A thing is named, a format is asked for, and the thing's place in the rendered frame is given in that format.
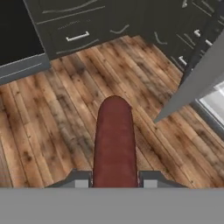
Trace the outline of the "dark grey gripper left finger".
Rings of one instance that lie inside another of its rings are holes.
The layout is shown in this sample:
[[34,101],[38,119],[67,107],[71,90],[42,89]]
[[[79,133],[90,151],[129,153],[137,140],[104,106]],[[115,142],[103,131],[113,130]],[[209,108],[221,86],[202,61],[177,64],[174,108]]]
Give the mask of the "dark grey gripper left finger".
[[91,186],[91,171],[77,171],[76,169],[72,169],[64,179],[52,185],[48,185],[47,188],[90,188]]

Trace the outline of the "grey fridge door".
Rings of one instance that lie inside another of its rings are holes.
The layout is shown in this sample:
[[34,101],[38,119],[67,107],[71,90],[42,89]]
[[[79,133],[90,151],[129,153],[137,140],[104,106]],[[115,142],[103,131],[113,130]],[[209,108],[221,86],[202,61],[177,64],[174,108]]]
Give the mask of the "grey fridge door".
[[201,96],[222,74],[224,74],[224,31],[214,41],[176,93],[162,107],[154,119],[154,123],[161,121]]

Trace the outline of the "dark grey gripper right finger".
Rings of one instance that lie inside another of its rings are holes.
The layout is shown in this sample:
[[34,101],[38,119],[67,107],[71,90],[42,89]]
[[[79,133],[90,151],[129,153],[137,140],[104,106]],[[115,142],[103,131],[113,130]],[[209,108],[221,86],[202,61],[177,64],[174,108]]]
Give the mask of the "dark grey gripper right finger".
[[139,171],[138,179],[142,188],[186,188],[185,185],[167,179],[161,171]]

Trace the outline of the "grey fridge with white inside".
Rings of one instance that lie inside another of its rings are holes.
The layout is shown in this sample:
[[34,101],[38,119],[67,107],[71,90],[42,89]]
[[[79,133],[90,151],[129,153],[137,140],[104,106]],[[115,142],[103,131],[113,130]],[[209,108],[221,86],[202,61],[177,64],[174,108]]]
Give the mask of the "grey fridge with white inside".
[[192,108],[224,141],[224,81],[191,103]]

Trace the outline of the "dark grey cupboard run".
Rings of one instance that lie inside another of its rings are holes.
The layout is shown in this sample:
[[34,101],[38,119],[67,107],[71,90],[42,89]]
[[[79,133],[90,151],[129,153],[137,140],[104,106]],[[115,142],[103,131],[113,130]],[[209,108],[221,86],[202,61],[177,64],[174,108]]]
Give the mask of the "dark grey cupboard run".
[[222,0],[137,0],[133,36],[155,45],[180,71],[200,38],[193,32],[205,29]]

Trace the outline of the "dark grey drawer front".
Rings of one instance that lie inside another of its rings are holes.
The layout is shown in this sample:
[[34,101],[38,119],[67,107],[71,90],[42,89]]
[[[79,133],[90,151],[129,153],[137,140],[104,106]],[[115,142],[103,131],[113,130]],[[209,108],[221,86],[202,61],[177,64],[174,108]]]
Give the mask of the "dark grey drawer front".
[[36,24],[106,7],[106,0],[24,0],[24,3]]
[[[127,35],[130,25],[123,23],[113,26],[102,13],[90,12],[38,24],[37,28],[49,59],[54,60]],[[85,32],[90,35],[71,42],[66,40],[66,37],[72,38]]]

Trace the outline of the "black appliance with grey base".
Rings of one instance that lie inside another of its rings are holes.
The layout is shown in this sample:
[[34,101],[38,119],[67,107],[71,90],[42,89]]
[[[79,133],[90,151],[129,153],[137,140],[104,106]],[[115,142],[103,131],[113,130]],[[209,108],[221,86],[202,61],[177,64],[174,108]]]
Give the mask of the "black appliance with grey base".
[[0,0],[0,86],[50,67],[25,1]]

